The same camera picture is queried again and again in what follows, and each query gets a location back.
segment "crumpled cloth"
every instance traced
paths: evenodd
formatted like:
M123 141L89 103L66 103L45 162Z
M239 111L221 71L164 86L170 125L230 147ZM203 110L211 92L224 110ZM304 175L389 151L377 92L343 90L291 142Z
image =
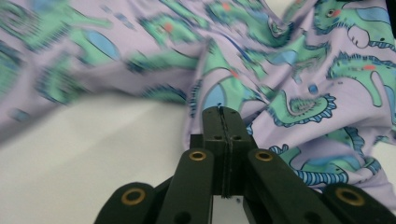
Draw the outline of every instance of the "crumpled cloth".
M201 112L227 106L307 186L344 182L396 208L370 157L395 140L385 1L297 0L279 18L259 0L4 0L0 18L0 141L84 93L123 91L185 104L188 148Z

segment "pink spot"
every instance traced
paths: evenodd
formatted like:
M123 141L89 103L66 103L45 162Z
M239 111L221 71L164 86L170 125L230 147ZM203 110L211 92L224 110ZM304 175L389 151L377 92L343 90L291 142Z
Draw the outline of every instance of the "pink spot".
M231 72L231 75L233 75L233 77L239 78L238 74L234 70L230 70L230 72Z
M334 11L334 13L332 14L332 17L337 17L338 15L340 15L341 13L341 9L337 9Z
M173 25L169 22L167 22L166 24L163 25L163 29L168 32L171 33L173 31Z
M375 70L375 65L367 64L363 66L364 70Z
M226 11L231 10L230 4L228 4L228 3L223 3L222 6L223 6L224 10L226 10Z

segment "printed fabric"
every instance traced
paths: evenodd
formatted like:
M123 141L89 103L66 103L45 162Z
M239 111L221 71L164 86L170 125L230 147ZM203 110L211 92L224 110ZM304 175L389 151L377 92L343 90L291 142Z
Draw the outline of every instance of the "printed fabric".
M348 183L396 208L370 156L395 140L385 1L297 0L279 18L259 0L1 0L0 17L0 141L85 93L123 91L184 104L188 148L222 105L307 186Z

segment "cloth garment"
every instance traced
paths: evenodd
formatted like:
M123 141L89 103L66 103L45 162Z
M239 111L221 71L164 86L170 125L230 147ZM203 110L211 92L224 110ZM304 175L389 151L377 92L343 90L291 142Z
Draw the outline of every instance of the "cloth garment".
M0 144L82 94L123 91L185 104L187 149L222 105L310 188L344 182L396 208L370 157L395 140L385 1L297 0L279 18L260 0L1 0L0 18Z

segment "blue spot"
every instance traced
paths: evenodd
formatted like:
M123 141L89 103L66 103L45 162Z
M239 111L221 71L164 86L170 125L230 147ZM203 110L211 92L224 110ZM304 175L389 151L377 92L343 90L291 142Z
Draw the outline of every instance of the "blue spot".
M28 113L26 113L25 111L20 110L18 108L11 109L8 112L8 115L12 119L15 119L16 121L19 121L19 122L24 122L30 118L30 115Z
M364 21L382 21L390 25L388 12L382 7L369 7L356 9Z
M216 85L216 87L207 94L203 109L217 105L225 105L224 91L220 85Z
M96 31L86 31L88 40L101 50L105 55L113 60L120 58L120 53L116 46L111 43L104 35Z
M32 10L36 13L51 11L62 0L33 0Z
M311 94L318 94L318 87L315 84L310 85L308 90Z
M100 6L100 8L105 12L105 13L111 13L111 9L107 6Z
M294 50L284 51L275 56L273 59L269 59L268 62L274 65L281 65L284 63L294 64L297 58L297 52Z

